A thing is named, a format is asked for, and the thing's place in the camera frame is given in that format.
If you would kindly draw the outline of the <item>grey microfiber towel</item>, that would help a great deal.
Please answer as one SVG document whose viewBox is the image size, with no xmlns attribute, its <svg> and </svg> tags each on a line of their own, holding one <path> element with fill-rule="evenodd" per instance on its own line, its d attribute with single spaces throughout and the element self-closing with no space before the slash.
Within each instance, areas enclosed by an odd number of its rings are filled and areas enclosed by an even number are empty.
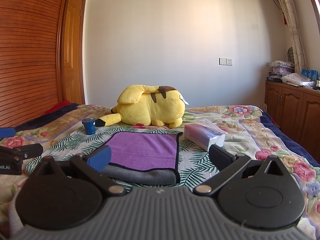
<svg viewBox="0 0 320 240">
<path fill-rule="evenodd" d="M 102 174 L 128 183 L 143 185 L 174 185 L 180 183 L 179 172 L 170 168 L 137 171 L 114 165 L 107 165 L 102 170 Z"/>
</svg>

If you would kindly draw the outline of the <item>stacked folded linens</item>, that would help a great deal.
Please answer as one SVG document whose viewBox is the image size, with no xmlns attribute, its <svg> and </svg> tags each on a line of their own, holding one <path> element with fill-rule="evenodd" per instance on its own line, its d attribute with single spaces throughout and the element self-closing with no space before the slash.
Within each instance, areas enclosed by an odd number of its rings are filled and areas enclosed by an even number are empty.
<svg viewBox="0 0 320 240">
<path fill-rule="evenodd" d="M 271 61 L 268 63 L 270 73 L 285 76 L 295 72 L 295 65 L 291 62 Z"/>
</svg>

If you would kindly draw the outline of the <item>floral bed quilt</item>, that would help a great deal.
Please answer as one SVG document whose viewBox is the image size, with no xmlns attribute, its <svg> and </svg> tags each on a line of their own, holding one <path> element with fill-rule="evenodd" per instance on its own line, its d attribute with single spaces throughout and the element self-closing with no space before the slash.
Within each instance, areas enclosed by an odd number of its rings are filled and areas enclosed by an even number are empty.
<svg viewBox="0 0 320 240">
<path fill-rule="evenodd" d="M 123 123 L 111 127 L 97 128 L 94 135 L 85 135 L 81 120 L 99 118 L 110 114 L 111 107 L 81 105 L 56 120 L 39 128 L 27 128 L 14 137 L 1 140 L 1 146 L 13 148 L 40 143 L 44 154 L 55 160 L 68 160 L 76 153 L 89 154 L 116 132 L 146 132 L 177 134 L 183 132 L 185 124 L 198 119 L 207 119 L 225 131 L 225 150 L 232 154 L 243 153 L 252 159 L 265 160 L 274 154 L 284 163 L 296 180 L 305 199 L 305 212 L 298 228 L 307 236 L 319 239 L 319 163 L 299 144 L 284 135 L 271 121 L 271 117 L 257 106 L 209 106 L 190 108 L 185 111 L 183 124 L 175 130 L 167 127 L 146 126 L 131 128 Z M 197 183 L 214 176 L 218 169 L 209 161 L 208 152 L 194 142 L 179 137 L 178 171 L 181 183 L 193 189 Z M 15 193 L 23 186 L 28 175 L 41 158 L 25 160 L 22 175 L 1 175 L 1 225 L 8 225 L 8 206 Z"/>
</svg>

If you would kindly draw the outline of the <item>yellow Pikachu plush toy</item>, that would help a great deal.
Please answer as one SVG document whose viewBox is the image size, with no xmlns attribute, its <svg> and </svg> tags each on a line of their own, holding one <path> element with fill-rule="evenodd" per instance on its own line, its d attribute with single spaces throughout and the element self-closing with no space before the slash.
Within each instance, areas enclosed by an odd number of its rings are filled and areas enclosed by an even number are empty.
<svg viewBox="0 0 320 240">
<path fill-rule="evenodd" d="M 111 114 L 97 119 L 95 125 L 105 127 L 123 122 L 178 128 L 183 122 L 186 105 L 187 101 L 174 87 L 131 85 L 122 91 Z"/>
</svg>

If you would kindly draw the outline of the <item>wooden slatted wardrobe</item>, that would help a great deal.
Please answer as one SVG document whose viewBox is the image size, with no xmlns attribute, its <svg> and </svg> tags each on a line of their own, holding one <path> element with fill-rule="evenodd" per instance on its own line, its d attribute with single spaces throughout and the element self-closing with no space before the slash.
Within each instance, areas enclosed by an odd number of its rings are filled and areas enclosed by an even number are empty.
<svg viewBox="0 0 320 240">
<path fill-rule="evenodd" d="M 63 100 L 67 0 L 1 0 L 1 127 L 41 116 Z"/>
</svg>

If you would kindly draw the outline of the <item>patterned beige curtain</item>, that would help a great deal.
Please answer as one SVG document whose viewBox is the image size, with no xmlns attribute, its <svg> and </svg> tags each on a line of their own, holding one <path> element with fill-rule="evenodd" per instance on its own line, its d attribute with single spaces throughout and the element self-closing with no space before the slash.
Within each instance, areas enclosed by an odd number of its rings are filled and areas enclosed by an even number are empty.
<svg viewBox="0 0 320 240">
<path fill-rule="evenodd" d="M 295 3 L 293 0 L 279 0 L 279 2 L 289 28 L 293 49 L 293 58 L 295 61 L 295 72 L 301 74 L 302 69 L 306 69 L 307 65 L 302 39 L 299 32 L 299 23 Z"/>
</svg>

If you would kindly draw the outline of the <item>blue lidded cup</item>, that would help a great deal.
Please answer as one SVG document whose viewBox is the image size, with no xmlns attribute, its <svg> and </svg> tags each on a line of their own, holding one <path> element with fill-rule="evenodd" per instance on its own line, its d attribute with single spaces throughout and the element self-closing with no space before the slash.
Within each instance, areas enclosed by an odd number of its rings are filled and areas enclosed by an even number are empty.
<svg viewBox="0 0 320 240">
<path fill-rule="evenodd" d="M 86 135 L 95 134 L 95 118 L 85 118 L 82 120 Z"/>
</svg>

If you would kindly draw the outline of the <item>red blanket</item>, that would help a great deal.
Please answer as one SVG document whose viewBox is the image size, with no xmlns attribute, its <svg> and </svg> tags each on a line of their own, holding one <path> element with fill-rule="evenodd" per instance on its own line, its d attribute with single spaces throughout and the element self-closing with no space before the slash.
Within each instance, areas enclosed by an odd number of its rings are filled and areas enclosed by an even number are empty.
<svg viewBox="0 0 320 240">
<path fill-rule="evenodd" d="M 69 107 L 71 106 L 71 102 L 68 100 L 65 100 L 63 102 L 58 103 L 57 105 L 53 106 L 46 112 L 44 112 L 41 117 L 46 118 L 59 118 L 66 114 L 69 111 Z"/>
</svg>

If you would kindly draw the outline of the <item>dark blue blanket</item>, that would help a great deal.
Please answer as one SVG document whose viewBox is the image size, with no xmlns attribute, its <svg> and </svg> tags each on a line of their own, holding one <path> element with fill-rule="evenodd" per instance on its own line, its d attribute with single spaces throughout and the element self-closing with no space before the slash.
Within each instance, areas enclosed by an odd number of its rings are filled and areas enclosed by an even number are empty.
<svg viewBox="0 0 320 240">
<path fill-rule="evenodd" d="M 71 106 L 69 107 L 68 112 L 76 110 L 78 108 L 78 106 L 80 106 L 78 103 L 71 103 Z M 42 127 L 42 126 L 44 126 L 54 120 L 56 120 L 56 118 L 46 118 L 44 116 L 43 117 L 39 116 L 38 118 L 35 118 L 33 120 L 29 120 L 28 122 L 25 122 L 23 124 L 16 126 L 15 131 L 20 132 L 20 131 L 40 128 L 40 127 Z"/>
</svg>

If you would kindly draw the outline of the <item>white wall socket plate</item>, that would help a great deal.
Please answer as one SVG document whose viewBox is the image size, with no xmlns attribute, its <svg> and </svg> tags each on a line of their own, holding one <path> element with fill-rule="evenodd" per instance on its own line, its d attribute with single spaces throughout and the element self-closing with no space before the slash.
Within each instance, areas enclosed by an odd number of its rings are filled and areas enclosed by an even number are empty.
<svg viewBox="0 0 320 240">
<path fill-rule="evenodd" d="M 219 58 L 219 65 L 222 66 L 232 66 L 233 65 L 233 59 L 229 58 Z"/>
</svg>

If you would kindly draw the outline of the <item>white folded cloth bundle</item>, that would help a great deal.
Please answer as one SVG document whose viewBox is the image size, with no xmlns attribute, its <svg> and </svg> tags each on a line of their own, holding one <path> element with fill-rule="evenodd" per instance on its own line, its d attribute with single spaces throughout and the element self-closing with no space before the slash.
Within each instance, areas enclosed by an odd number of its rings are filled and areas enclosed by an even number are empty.
<svg viewBox="0 0 320 240">
<path fill-rule="evenodd" d="M 303 76 L 299 73 L 291 73 L 285 75 L 281 78 L 283 83 L 292 85 L 292 86 L 299 86 L 299 87 L 313 87 L 315 82 L 310 80 L 309 78 Z"/>
</svg>

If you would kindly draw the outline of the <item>purple microfiber towel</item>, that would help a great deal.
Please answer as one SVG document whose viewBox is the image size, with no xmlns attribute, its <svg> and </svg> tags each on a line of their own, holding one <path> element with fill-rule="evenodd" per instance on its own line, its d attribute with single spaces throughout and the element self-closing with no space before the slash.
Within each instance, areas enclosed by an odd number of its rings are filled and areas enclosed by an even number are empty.
<svg viewBox="0 0 320 240">
<path fill-rule="evenodd" d="M 118 132 L 106 144 L 111 148 L 111 165 L 130 170 L 177 169 L 177 134 Z"/>
</svg>

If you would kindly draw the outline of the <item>purple tissue pack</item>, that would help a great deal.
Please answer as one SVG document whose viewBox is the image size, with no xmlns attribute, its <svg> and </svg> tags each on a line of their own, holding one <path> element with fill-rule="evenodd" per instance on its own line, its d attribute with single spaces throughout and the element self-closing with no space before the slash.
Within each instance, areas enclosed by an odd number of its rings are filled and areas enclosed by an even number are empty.
<svg viewBox="0 0 320 240">
<path fill-rule="evenodd" d="M 185 124 L 183 134 L 186 139 L 208 152 L 212 145 L 224 145 L 227 132 L 207 119 L 197 119 L 193 123 Z"/>
</svg>

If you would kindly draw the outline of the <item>wooden low cabinet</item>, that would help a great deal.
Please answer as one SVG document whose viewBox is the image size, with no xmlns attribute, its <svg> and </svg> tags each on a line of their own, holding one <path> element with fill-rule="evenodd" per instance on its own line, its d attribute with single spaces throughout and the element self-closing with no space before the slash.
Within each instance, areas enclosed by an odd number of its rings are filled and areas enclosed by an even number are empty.
<svg viewBox="0 0 320 240">
<path fill-rule="evenodd" d="M 318 159 L 319 91 L 266 81 L 265 104 L 280 130 Z"/>
</svg>

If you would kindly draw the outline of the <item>blue packaged boxes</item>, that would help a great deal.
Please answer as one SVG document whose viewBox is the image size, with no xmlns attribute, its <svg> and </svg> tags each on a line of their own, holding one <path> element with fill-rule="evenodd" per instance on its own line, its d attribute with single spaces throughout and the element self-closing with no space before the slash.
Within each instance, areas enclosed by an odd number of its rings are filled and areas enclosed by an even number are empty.
<svg viewBox="0 0 320 240">
<path fill-rule="evenodd" d="M 317 70 L 307 70 L 307 69 L 302 69 L 302 75 L 304 77 L 307 77 L 311 81 L 317 81 L 318 80 L 318 71 Z"/>
</svg>

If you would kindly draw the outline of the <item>wooden door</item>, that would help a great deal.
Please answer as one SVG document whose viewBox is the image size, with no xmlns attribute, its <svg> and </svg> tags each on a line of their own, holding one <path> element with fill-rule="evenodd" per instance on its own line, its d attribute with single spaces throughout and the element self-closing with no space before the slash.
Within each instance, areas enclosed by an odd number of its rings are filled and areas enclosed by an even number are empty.
<svg viewBox="0 0 320 240">
<path fill-rule="evenodd" d="M 82 71 L 82 37 L 86 0 L 68 0 L 63 28 L 63 99 L 85 103 Z"/>
</svg>

